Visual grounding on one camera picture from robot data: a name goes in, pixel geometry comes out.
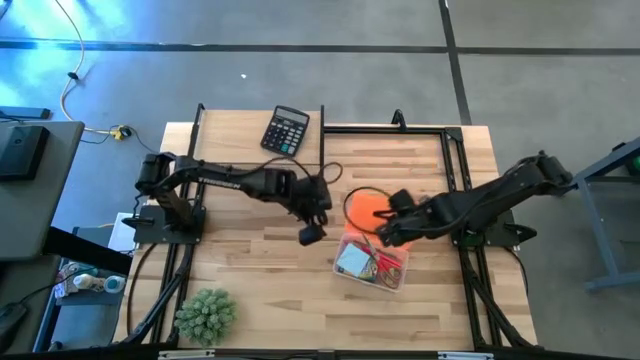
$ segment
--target yellow connector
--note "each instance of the yellow connector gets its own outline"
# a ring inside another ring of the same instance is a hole
[[[109,134],[118,141],[124,140],[131,136],[131,128],[127,125],[118,125],[118,128],[111,130]]]

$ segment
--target wooden table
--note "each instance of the wooden table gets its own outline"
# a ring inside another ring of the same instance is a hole
[[[312,120],[296,158],[315,172],[320,114],[308,113]],[[271,111],[205,111],[195,158],[252,167],[249,164],[273,157],[259,147],[270,116]],[[186,154],[190,131],[189,123],[168,123],[162,150]],[[473,185],[495,178],[489,129],[464,126],[462,131]],[[239,319],[222,347],[472,349],[460,263],[448,236],[414,243],[405,286],[398,294],[332,272],[344,232],[341,206],[346,193],[363,185],[389,192],[406,188],[416,199],[447,191],[439,140],[429,135],[326,134],[324,153],[325,162],[344,166],[344,174],[330,185],[334,209],[325,227],[328,236],[309,247],[298,244],[301,225],[279,205],[260,203],[238,191],[206,189],[207,224],[196,247],[187,298],[201,288],[222,287],[237,300]],[[134,326],[158,296],[167,248],[158,245],[142,268],[132,299]],[[142,252],[136,253],[131,273]],[[487,248],[487,258],[497,303],[521,334],[535,343],[518,263],[503,249]],[[173,307],[174,303],[167,307],[163,340]],[[483,334],[489,339],[486,311],[478,308]],[[125,313],[126,301],[114,340],[125,337]],[[180,340],[180,347],[195,346]]]

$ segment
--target cable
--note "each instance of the cable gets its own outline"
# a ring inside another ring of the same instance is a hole
[[[82,273],[82,272],[87,272],[87,271],[93,270],[93,269],[97,269],[97,267],[94,266],[94,267],[91,267],[91,268],[88,268],[88,269],[82,269],[82,270],[78,270],[78,271],[76,271],[74,273],[71,273],[71,274],[67,275],[67,277],[65,277],[64,279],[62,279],[62,280],[60,280],[58,282],[43,286],[43,287],[41,287],[41,288],[39,288],[37,290],[34,290],[34,291],[28,293],[20,301],[18,301],[18,303],[24,303],[25,301],[29,300],[30,297],[32,297],[33,295],[39,293],[40,291],[47,290],[47,289],[52,288],[52,287],[54,287],[54,286],[56,286],[58,284],[62,284],[63,282],[67,281],[67,279],[69,279],[70,277],[72,277],[74,275],[77,275],[77,274]]]
[[[302,164],[300,164],[296,159],[294,158],[290,158],[290,157],[286,157],[286,156],[279,156],[279,157],[275,157],[273,159],[269,159],[267,161],[265,161],[264,163],[262,163],[262,165],[259,165],[251,170],[247,170],[247,171],[242,171],[239,174],[233,174],[230,176],[247,176],[247,175],[251,175],[254,174],[262,169],[264,169],[265,167],[267,167],[267,165],[279,161],[279,160],[287,160],[289,162],[292,162],[294,164],[296,164],[300,169],[302,169],[302,171],[305,173],[305,175],[307,175],[307,177],[311,177],[311,174],[309,173],[309,171],[307,170],[307,168],[305,168],[304,166],[302,166]]]
[[[6,115],[2,111],[0,111],[0,119],[7,119],[5,121],[0,121],[0,123],[7,123],[7,122],[16,121],[16,122],[20,123],[21,125],[24,124],[24,120],[15,118],[13,116]]]
[[[365,229],[365,228],[360,227],[359,225],[356,225],[356,224],[351,220],[351,218],[349,217],[349,214],[348,214],[348,212],[347,212],[347,202],[348,202],[349,198],[351,198],[351,196],[353,196],[353,194],[355,194],[356,192],[361,191],[361,190],[373,190],[373,191],[375,191],[375,192],[378,192],[378,193],[380,193],[380,194],[383,194],[383,195],[384,195],[384,196],[386,196],[387,198],[390,198],[390,197],[391,197],[391,195],[390,195],[388,192],[386,192],[386,191],[384,191],[384,190],[382,190],[382,189],[379,189],[379,188],[373,187],[373,186],[360,186],[360,187],[357,187],[357,188],[355,188],[355,189],[353,189],[353,190],[349,191],[349,193],[347,194],[347,196],[345,196],[345,197],[344,197],[344,201],[342,202],[342,213],[344,214],[344,218],[345,218],[345,220],[347,220],[347,221],[349,222],[349,224],[351,224],[351,226],[353,226],[354,228],[356,228],[357,230],[359,230],[359,231],[361,231],[361,232],[363,232],[363,233],[365,233],[365,234],[377,235],[375,231],[367,230],[367,229]]]
[[[133,277],[131,278],[131,286],[129,287],[129,295],[127,298],[127,336],[131,335],[131,300],[133,299],[133,290],[136,286],[136,281],[138,280],[138,275],[140,274],[140,270],[142,269],[142,265],[151,254],[151,251],[156,247],[157,244],[151,244],[147,250],[145,250],[144,254],[140,258],[140,262],[138,266],[136,266],[136,270],[133,272]]]
[[[71,117],[69,112],[67,112],[67,108],[66,108],[64,102],[67,99],[67,95],[69,95],[69,92],[70,92],[69,86],[71,85],[71,81],[72,80],[76,80],[76,81],[80,80],[80,77],[78,76],[78,71],[80,70],[80,67],[82,66],[82,63],[84,62],[84,52],[85,52],[84,40],[82,39],[82,35],[80,34],[80,30],[78,30],[78,26],[76,26],[76,23],[71,18],[71,15],[69,15],[69,13],[64,8],[64,6],[62,6],[62,4],[60,4],[60,1],[58,1],[58,0],[54,0],[54,1],[56,2],[56,4],[58,4],[58,7],[60,8],[60,10],[62,10],[64,15],[67,17],[67,19],[69,20],[69,23],[71,23],[71,26],[73,26],[73,30],[75,30],[76,35],[78,36],[78,41],[80,42],[80,60],[78,60],[78,64],[73,69],[73,71],[70,71],[70,72],[67,73],[67,76],[69,77],[69,80],[67,80],[67,83],[64,85],[64,88],[62,89],[62,93],[60,93],[60,109],[64,113],[64,116],[67,118],[67,120],[75,121],[73,119],[73,117]],[[108,134],[108,135],[111,135],[111,131],[109,131],[109,130],[97,130],[97,129],[92,129],[92,128],[89,128],[89,127],[86,127],[86,126],[84,128],[84,131],[97,133],[97,134]],[[92,142],[92,141],[82,141],[82,142],[89,143],[89,144],[94,144],[94,142]]]
[[[518,256],[518,254],[516,254],[515,251],[513,251],[507,246],[503,247],[503,249],[505,249],[509,254],[511,254],[511,256],[513,256],[520,264],[520,270],[522,270],[522,279],[524,280],[524,291],[528,297],[529,296],[529,279],[527,278],[527,269],[524,267],[522,260],[520,260],[520,257]]]
[[[142,147],[144,147],[145,149],[149,150],[150,152],[152,152],[152,153],[154,153],[154,154],[157,154],[157,153],[158,153],[157,151],[152,150],[150,147],[148,147],[147,145],[145,145],[145,143],[144,143],[144,142],[142,142],[142,140],[140,139],[140,135],[138,135],[138,130],[136,130],[136,129],[132,128],[131,126],[128,126],[128,125],[127,125],[127,127],[128,127],[129,129],[131,129],[131,132],[133,132],[133,135],[135,135],[135,136],[136,136],[136,139],[138,139],[138,142],[140,143],[140,145],[142,145]]]
[[[133,211],[132,211],[132,212],[133,212],[133,215],[131,216],[132,218],[136,218],[136,217],[138,217],[138,216],[136,215],[136,212],[138,212],[138,206],[140,206],[140,198],[141,198],[141,197],[143,197],[143,196],[144,196],[144,195],[142,195],[142,194],[138,194],[138,195],[134,198],[134,200],[136,201],[136,204],[135,204],[135,205],[133,205]]]
[[[326,181],[327,185],[333,184],[333,183],[335,183],[336,181],[338,181],[338,180],[342,177],[342,172],[344,171],[344,167],[342,166],[342,164],[340,164],[339,162],[336,162],[336,161],[332,161],[332,162],[330,162],[330,163],[324,164],[324,166],[322,166],[322,167],[320,168],[320,171],[318,171],[318,175],[319,175],[320,177],[324,178],[324,170],[325,170],[326,168],[328,168],[329,166],[332,166],[332,165],[333,165],[333,166],[337,166],[337,167],[340,169],[340,172],[338,173],[338,176],[336,176],[336,177],[335,177],[333,180],[331,180],[331,181],[327,181],[327,179],[325,179],[325,181]]]
[[[112,125],[112,126],[109,128],[109,130],[105,130],[105,131],[107,131],[107,134],[106,134],[106,135],[104,136],[104,138],[102,138],[102,140],[100,140],[100,141],[89,141],[89,140],[83,140],[83,139],[80,139],[80,142],[83,142],[83,143],[86,143],[86,144],[100,145],[100,144],[104,143],[105,141],[107,141],[107,139],[109,139],[109,138],[112,136],[111,131],[112,131],[114,128],[117,128],[118,126],[119,126],[119,125]]]

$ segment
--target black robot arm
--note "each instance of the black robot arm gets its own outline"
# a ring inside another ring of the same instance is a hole
[[[331,196],[321,175],[298,179],[289,169],[262,165],[242,170],[189,156],[161,153],[146,156],[135,186],[142,195],[158,202],[164,210],[168,230],[189,231],[196,221],[192,205],[174,189],[191,182],[239,190],[251,198],[282,205],[306,224],[299,233],[302,245],[312,244],[326,235],[322,226],[327,224],[326,210],[331,209]]]
[[[401,246],[422,237],[435,239],[461,230],[481,232],[500,214],[531,196],[560,193],[571,179],[555,157],[540,152],[470,191],[438,194],[415,205],[403,189],[389,198],[390,210],[375,213],[386,219],[375,232],[385,246]]]

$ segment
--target concrete floor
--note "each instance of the concrete floor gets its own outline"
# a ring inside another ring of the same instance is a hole
[[[459,46],[639,47],[633,0],[449,0]],[[51,11],[34,11],[38,6]],[[66,0],[85,39],[219,44],[445,44],[436,0]],[[75,39],[55,4],[15,1],[1,38]],[[0,49],[2,105],[48,107],[55,120],[76,51]],[[461,56],[474,124],[489,125],[501,169],[545,149],[571,171],[640,135],[637,57]],[[84,83],[69,111],[88,126],[127,123],[152,148],[168,121],[192,121],[196,104],[270,109],[327,107],[331,122],[459,124],[446,54],[204,52],[87,53]],[[133,206],[145,150],[135,141],[82,144],[54,224],[111,222]],[[530,304],[541,345],[554,350],[640,357],[640,286],[587,294],[604,271],[577,194],[516,208],[539,231],[524,244]],[[103,343],[65,336],[74,346]]]

